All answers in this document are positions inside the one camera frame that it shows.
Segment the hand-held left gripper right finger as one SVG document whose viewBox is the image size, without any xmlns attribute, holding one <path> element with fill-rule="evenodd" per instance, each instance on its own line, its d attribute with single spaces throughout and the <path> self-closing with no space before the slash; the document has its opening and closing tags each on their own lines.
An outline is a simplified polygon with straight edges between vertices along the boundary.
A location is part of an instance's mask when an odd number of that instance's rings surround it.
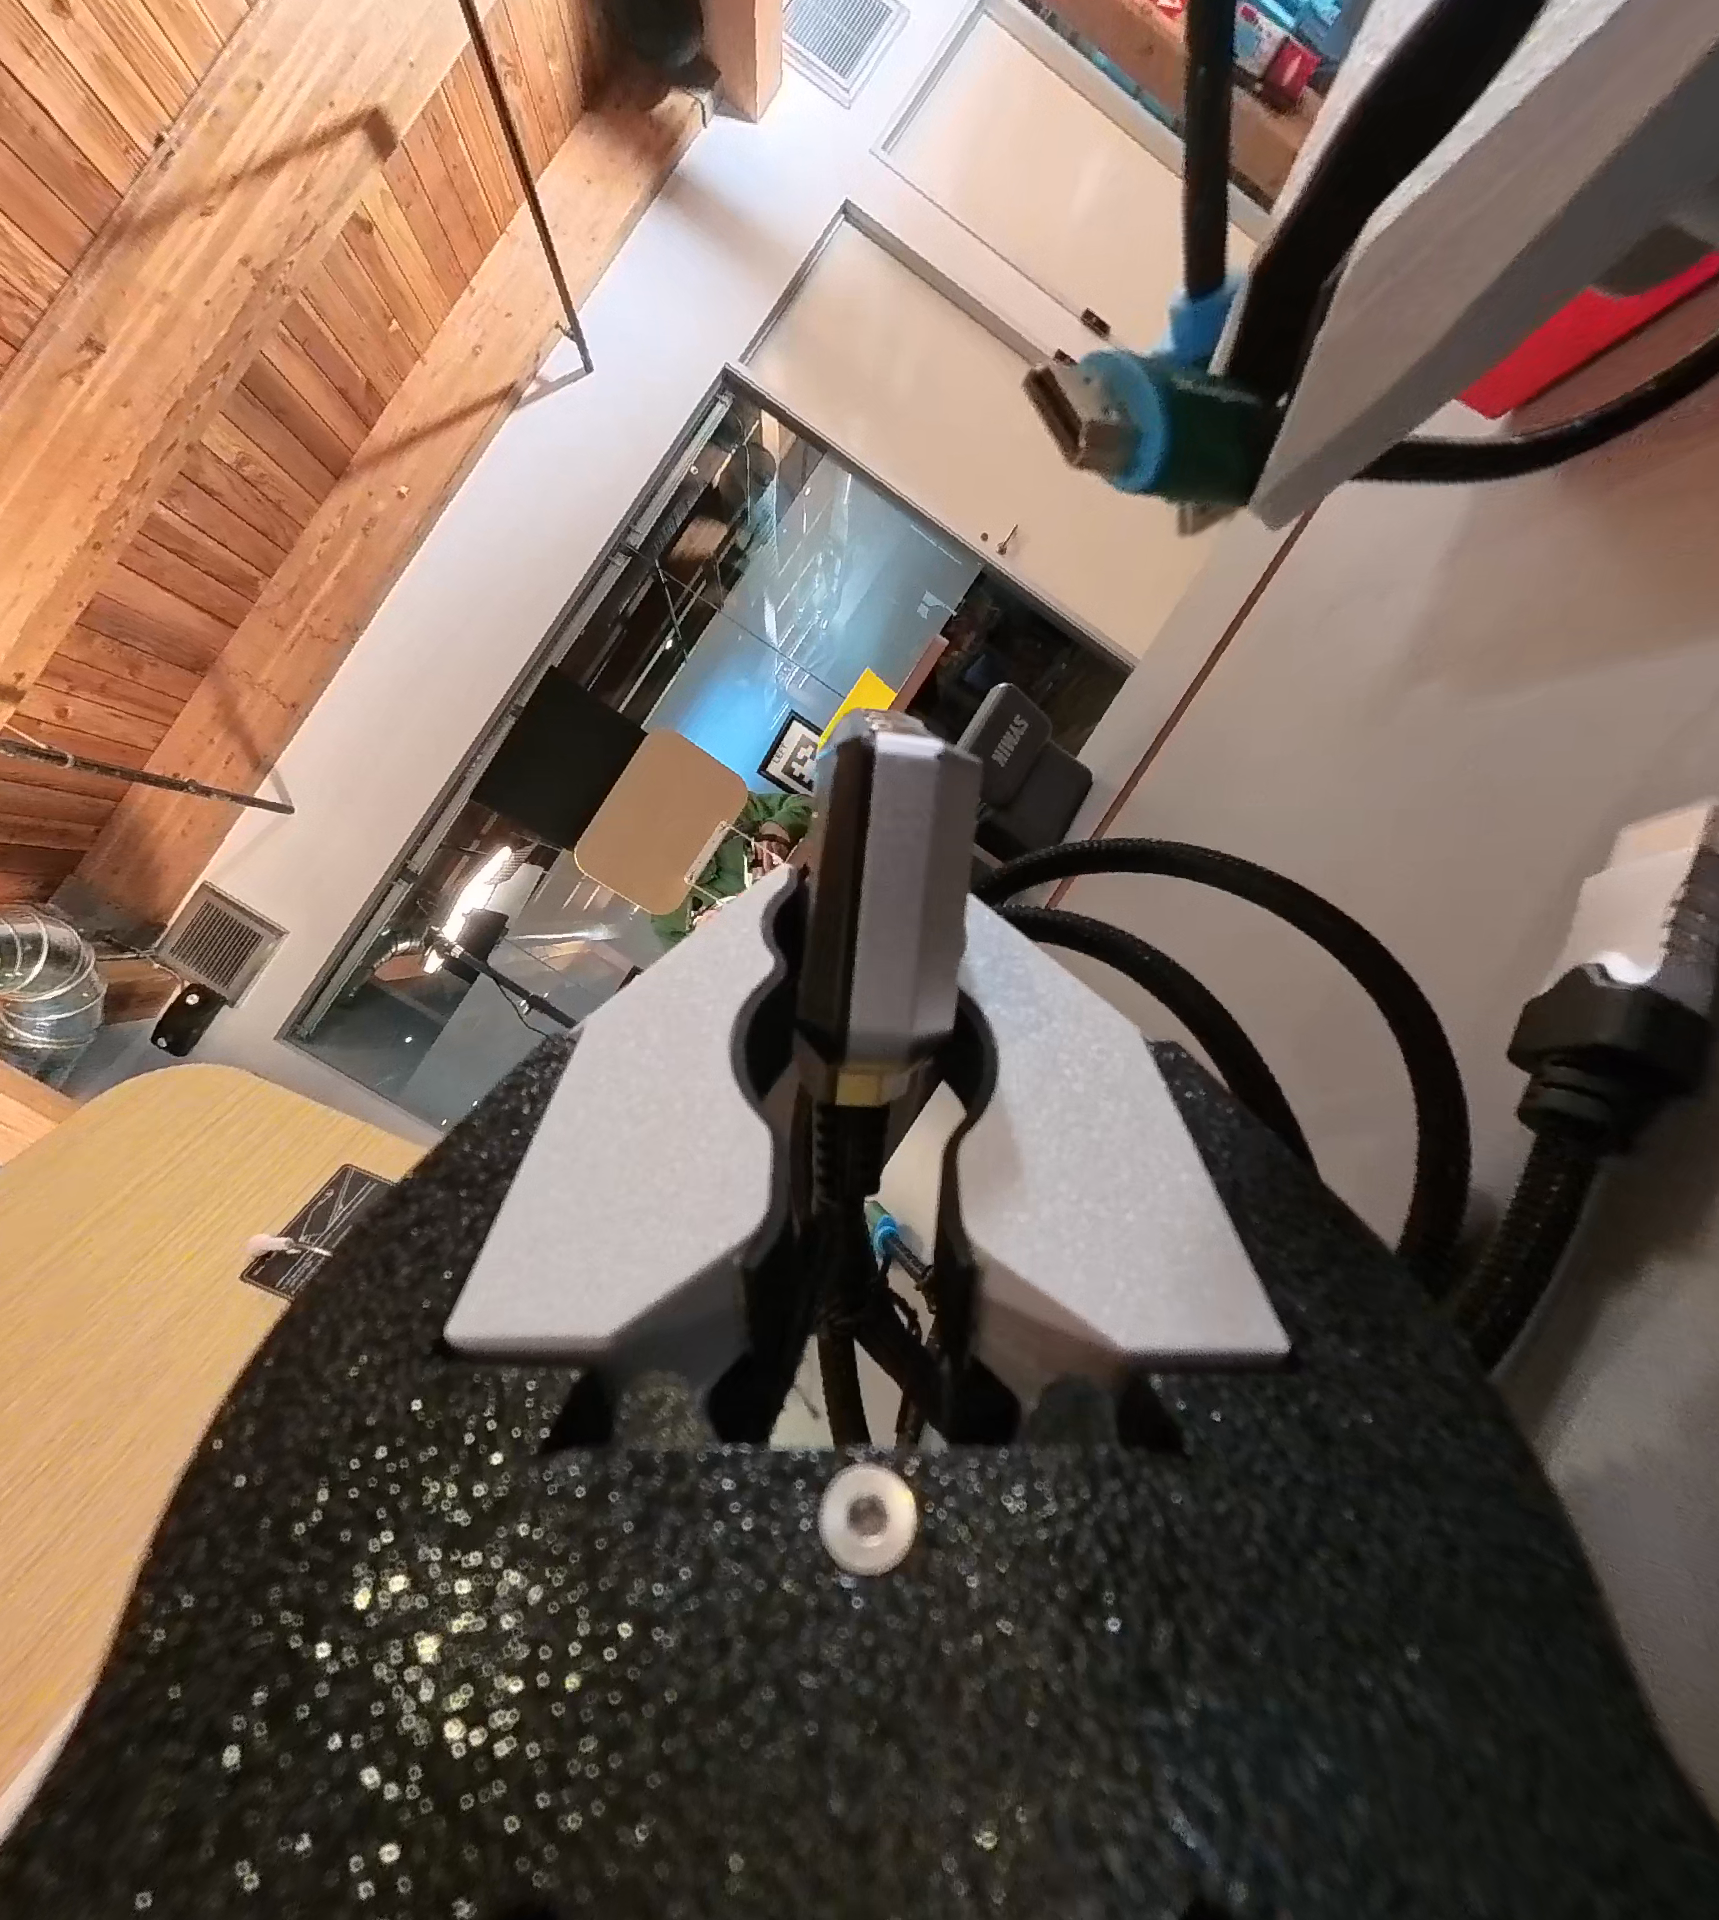
<svg viewBox="0 0 1719 1920">
<path fill-rule="evenodd" d="M 995 1050 L 948 1156 L 988 1377 L 1279 1369 L 1289 1334 L 1139 1025 L 988 905 L 960 906 L 960 996 Z"/>
</svg>

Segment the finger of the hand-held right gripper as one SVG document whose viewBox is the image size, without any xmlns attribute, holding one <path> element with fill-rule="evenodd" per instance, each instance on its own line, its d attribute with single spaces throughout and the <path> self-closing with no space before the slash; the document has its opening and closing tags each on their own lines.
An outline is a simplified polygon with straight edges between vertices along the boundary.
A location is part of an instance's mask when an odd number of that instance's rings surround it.
<svg viewBox="0 0 1719 1920">
<path fill-rule="evenodd" d="M 1532 29 L 1524 0 L 1372 6 L 1289 170 L 1215 363 L 1299 363 L 1372 212 L 1442 154 Z"/>
<path fill-rule="evenodd" d="M 1542 6 L 1313 278 L 1252 517 L 1359 481 L 1657 232 L 1719 246 L 1719 6 Z"/>
</svg>

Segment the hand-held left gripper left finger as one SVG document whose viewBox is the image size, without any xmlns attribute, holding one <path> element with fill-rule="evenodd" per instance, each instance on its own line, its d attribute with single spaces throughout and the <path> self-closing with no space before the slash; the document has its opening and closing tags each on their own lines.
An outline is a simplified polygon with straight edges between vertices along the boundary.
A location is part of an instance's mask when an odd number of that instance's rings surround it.
<svg viewBox="0 0 1719 1920">
<path fill-rule="evenodd" d="M 614 990 L 449 1308 L 486 1361 L 581 1361 L 614 1384 L 712 1384 L 751 1349 L 744 1271 L 783 1231 L 783 1142 L 751 1083 L 751 1019 L 785 981 L 783 866 Z"/>
</svg>

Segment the red storage bin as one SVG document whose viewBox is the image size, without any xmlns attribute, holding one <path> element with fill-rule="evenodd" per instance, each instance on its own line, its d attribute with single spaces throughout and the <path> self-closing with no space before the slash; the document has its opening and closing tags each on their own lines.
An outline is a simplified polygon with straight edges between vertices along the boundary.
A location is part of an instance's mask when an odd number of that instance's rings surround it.
<svg viewBox="0 0 1719 1920">
<path fill-rule="evenodd" d="M 1578 290 L 1542 325 L 1532 325 L 1509 355 L 1495 355 L 1495 372 L 1482 372 L 1460 392 L 1460 403 L 1473 403 L 1476 419 L 1509 419 L 1705 286 L 1719 286 L 1719 256 L 1693 256 L 1680 275 L 1629 294 Z"/>
</svg>

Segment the black light stand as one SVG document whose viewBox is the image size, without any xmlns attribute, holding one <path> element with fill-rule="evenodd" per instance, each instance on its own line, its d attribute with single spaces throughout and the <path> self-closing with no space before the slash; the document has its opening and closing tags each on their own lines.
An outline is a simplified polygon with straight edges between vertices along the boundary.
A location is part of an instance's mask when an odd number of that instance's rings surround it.
<svg viewBox="0 0 1719 1920">
<path fill-rule="evenodd" d="M 458 926 L 427 926 L 426 957 L 458 981 L 491 981 L 507 1010 L 530 1027 L 530 1033 L 569 1033 L 581 1027 L 581 1019 L 569 1019 L 557 996 L 545 996 L 538 986 L 512 981 L 507 971 L 494 971 L 494 944 L 507 932 L 507 912 L 494 906 L 458 906 Z"/>
</svg>

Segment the white double door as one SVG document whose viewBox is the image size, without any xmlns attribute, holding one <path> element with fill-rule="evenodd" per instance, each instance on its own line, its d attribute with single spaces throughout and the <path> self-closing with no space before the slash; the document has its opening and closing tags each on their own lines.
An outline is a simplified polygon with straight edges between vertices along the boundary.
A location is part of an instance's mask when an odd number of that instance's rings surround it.
<svg viewBox="0 0 1719 1920">
<path fill-rule="evenodd" d="M 1179 256 L 1179 134 L 1024 6 L 954 11 L 872 157 L 995 256 L 1084 232 Z"/>
</svg>

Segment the black label sticker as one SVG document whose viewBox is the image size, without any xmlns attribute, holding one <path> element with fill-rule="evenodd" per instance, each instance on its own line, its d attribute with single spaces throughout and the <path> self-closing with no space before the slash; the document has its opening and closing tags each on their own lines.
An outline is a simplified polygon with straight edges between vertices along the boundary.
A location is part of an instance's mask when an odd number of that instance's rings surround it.
<svg viewBox="0 0 1719 1920">
<path fill-rule="evenodd" d="M 340 1164 L 284 1231 L 248 1233 L 240 1283 L 299 1302 L 379 1192 L 393 1192 L 388 1175 Z"/>
</svg>

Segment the black hard case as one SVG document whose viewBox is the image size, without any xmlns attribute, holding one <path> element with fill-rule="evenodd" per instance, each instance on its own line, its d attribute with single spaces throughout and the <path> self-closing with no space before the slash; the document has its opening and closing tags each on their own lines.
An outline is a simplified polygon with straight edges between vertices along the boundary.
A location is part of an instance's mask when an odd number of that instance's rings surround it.
<svg viewBox="0 0 1719 1920">
<path fill-rule="evenodd" d="M 1036 694 L 1024 694 L 1024 683 L 995 683 L 954 747 L 981 761 L 981 810 L 999 810 L 1036 775 L 1056 747 L 1056 723 Z"/>
<path fill-rule="evenodd" d="M 1039 747 L 1039 759 L 1029 761 L 1029 778 L 1011 801 L 1011 839 L 1024 852 L 1073 839 L 1073 821 L 1077 821 L 1091 790 L 1096 790 L 1096 775 L 1084 759 L 1073 759 L 1065 747 Z"/>
</svg>

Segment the wooden stand board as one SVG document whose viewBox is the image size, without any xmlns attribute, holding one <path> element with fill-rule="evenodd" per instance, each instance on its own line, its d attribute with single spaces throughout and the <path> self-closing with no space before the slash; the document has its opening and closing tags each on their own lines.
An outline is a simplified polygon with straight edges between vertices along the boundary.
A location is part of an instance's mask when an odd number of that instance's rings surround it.
<svg viewBox="0 0 1719 1920">
<path fill-rule="evenodd" d="M 284 1302 L 240 1283 L 326 1175 L 418 1136 L 235 1066 L 141 1074 L 0 1167 L 0 1803 L 91 1698 L 165 1503 Z"/>
</svg>

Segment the glass partition window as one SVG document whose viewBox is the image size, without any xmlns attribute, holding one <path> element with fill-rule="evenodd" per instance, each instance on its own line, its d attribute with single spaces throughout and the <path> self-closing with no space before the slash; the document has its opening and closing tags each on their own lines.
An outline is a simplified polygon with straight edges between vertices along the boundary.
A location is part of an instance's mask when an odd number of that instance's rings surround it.
<svg viewBox="0 0 1719 1920">
<path fill-rule="evenodd" d="M 758 775 L 774 726 L 825 726 L 864 664 L 946 741 L 995 683 L 1024 683 L 1065 749 L 1123 683 L 1109 649 L 719 380 L 284 1025 L 305 1057 L 426 1125 L 473 1115 L 538 1043 L 491 981 L 426 957 L 427 926 L 455 932 L 458 906 L 507 912 L 491 962 L 569 1019 L 596 1019 L 697 926 L 683 905 L 653 912 L 589 875 L 575 847 L 545 847 L 473 801 L 552 664 L 642 735 L 712 759 L 744 801 L 783 793 Z"/>
</svg>

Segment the black wall panel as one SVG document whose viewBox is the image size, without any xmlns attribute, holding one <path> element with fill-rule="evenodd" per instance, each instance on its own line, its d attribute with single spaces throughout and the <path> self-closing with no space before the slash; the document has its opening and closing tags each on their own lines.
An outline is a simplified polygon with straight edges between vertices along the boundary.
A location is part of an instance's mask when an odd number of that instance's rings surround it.
<svg viewBox="0 0 1719 1920">
<path fill-rule="evenodd" d="M 476 768 L 473 801 L 520 835 L 569 852 L 642 741 L 642 723 L 552 664 Z"/>
</svg>

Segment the wall vent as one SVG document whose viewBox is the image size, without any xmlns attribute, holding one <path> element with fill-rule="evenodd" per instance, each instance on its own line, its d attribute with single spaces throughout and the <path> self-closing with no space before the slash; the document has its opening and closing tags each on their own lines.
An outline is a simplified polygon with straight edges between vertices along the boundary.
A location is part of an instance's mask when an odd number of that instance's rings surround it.
<svg viewBox="0 0 1719 1920">
<path fill-rule="evenodd" d="M 262 981 L 276 944 L 284 944 L 276 922 L 266 922 L 262 906 L 202 875 L 154 957 L 186 986 L 205 986 L 223 1006 L 240 1006 L 240 990 Z"/>
<path fill-rule="evenodd" d="M 785 0 L 785 55 L 833 88 L 853 88 L 890 34 L 909 24 L 901 0 Z"/>
</svg>

